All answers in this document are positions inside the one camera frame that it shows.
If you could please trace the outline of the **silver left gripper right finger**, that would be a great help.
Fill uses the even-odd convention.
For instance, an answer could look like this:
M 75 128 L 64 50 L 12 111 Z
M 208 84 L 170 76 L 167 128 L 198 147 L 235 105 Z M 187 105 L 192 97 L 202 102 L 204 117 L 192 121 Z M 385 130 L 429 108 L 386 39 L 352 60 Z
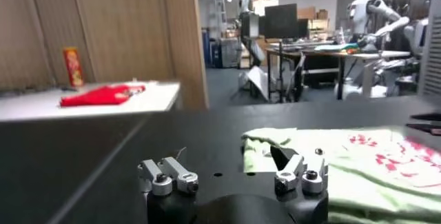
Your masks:
M 270 153 L 277 167 L 274 176 L 277 195 L 295 190 L 298 184 L 305 194 L 320 194 L 327 190 L 328 164 L 322 148 L 305 156 L 292 149 L 271 146 Z

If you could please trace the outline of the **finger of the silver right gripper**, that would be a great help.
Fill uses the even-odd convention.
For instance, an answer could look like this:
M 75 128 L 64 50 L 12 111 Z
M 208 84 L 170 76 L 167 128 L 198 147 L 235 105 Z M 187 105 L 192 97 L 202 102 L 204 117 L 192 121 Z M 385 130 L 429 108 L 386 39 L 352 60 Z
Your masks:
M 414 130 L 422 131 L 429 133 L 434 136 L 441 135 L 441 128 L 439 125 L 431 125 L 426 123 L 408 123 L 406 124 L 408 128 L 412 128 Z
M 441 121 L 441 114 L 437 112 L 414 114 L 411 115 L 410 118 L 423 121 Z

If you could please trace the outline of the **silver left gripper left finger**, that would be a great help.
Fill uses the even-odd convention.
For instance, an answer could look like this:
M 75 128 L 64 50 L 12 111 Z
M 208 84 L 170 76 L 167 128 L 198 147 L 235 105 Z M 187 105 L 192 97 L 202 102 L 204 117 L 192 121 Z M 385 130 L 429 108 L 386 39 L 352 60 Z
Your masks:
M 174 157 L 156 163 L 152 159 L 137 165 L 141 192 L 154 196 L 169 196 L 174 190 L 194 195 L 199 188 L 198 174 L 184 168 Z

